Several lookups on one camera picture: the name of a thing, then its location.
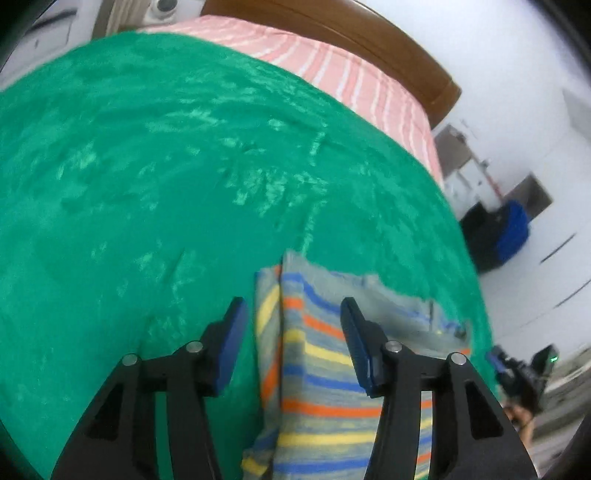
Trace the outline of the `striped knit sweater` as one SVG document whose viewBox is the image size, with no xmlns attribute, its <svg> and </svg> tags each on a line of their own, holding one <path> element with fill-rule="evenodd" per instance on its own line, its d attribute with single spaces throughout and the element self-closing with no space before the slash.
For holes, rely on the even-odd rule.
<svg viewBox="0 0 591 480">
<path fill-rule="evenodd" d="M 361 479 L 382 402 L 356 380 L 342 332 L 352 297 L 414 352 L 469 354 L 469 330 L 433 300 L 399 294 L 376 275 L 329 271 L 294 251 L 256 275 L 256 350 L 263 431 L 242 458 L 246 479 Z"/>
</svg>

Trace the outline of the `blue jacket on chair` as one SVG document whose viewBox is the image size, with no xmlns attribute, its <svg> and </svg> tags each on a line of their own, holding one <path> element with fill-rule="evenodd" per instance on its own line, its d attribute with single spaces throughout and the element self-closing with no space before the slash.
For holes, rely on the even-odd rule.
<svg viewBox="0 0 591 480">
<path fill-rule="evenodd" d="M 508 201 L 503 206 L 502 213 L 504 224 L 495 245 L 495 252 L 497 260 L 504 264 L 527 242 L 530 236 L 530 220 L 525 207 L 516 200 Z"/>
</svg>

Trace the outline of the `white desk with drawer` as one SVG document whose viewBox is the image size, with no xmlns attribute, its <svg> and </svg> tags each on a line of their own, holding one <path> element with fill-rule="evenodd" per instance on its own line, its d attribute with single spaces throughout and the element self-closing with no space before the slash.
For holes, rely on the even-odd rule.
<svg viewBox="0 0 591 480">
<path fill-rule="evenodd" d="M 502 206 L 497 186 L 468 145 L 465 135 L 447 125 L 435 137 L 436 150 L 444 178 L 444 193 L 458 220 L 470 209 L 482 205 L 486 211 Z"/>
</svg>

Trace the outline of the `green bed blanket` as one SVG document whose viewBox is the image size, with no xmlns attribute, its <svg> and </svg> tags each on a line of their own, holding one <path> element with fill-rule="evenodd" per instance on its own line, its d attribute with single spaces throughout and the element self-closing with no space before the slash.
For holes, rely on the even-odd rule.
<svg viewBox="0 0 591 480">
<path fill-rule="evenodd" d="M 48 478 L 126 353 L 200 336 L 293 250 L 492 333 L 443 191 L 310 83 L 190 36 L 86 44 L 1 94 L 1 419 Z"/>
</svg>

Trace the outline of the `pink striped bed sheet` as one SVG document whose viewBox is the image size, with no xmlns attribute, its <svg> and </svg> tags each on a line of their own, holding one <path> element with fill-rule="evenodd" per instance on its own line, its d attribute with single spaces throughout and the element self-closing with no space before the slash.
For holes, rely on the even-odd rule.
<svg viewBox="0 0 591 480">
<path fill-rule="evenodd" d="M 444 185 L 426 111 L 399 81 L 361 57 L 296 33 L 213 15 L 140 31 L 206 40 L 301 77 L 400 144 Z"/>
</svg>

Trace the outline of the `brown wooden headboard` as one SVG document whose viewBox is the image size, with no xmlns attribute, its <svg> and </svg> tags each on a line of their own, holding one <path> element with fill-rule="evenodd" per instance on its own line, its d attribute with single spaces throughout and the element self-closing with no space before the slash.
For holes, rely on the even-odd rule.
<svg viewBox="0 0 591 480">
<path fill-rule="evenodd" d="M 462 90 L 427 50 L 384 16 L 349 0 L 206 0 L 202 15 L 286 30 L 349 51 L 399 81 L 437 127 Z"/>
</svg>

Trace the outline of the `beige curtain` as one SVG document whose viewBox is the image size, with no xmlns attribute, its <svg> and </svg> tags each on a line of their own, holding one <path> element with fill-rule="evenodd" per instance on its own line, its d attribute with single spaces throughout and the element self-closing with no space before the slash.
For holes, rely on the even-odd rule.
<svg viewBox="0 0 591 480">
<path fill-rule="evenodd" d="M 99 8 L 91 39 L 140 28 L 150 3 L 150 0 L 104 0 Z"/>
</svg>

